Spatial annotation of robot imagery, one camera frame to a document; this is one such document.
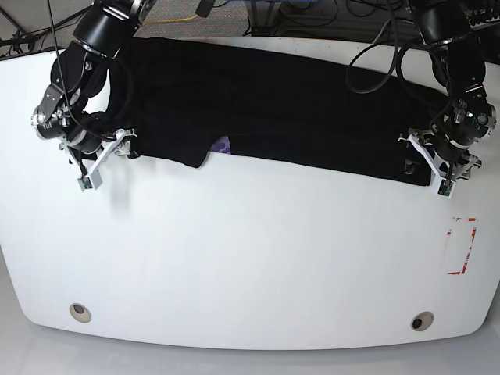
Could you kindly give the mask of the black robot arm image-left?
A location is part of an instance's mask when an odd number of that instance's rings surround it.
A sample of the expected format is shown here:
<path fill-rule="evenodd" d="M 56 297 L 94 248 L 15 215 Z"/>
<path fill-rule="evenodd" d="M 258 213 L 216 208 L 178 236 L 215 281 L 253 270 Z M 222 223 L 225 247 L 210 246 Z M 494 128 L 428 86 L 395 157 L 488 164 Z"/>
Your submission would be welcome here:
<path fill-rule="evenodd" d="M 51 83 L 31 117 L 39 138 L 58 138 L 78 157 L 95 155 L 112 130 L 101 130 L 100 112 L 85 107 L 104 87 L 112 61 L 142 26 L 154 1 L 94 1 L 73 32 L 74 40 L 56 56 Z"/>

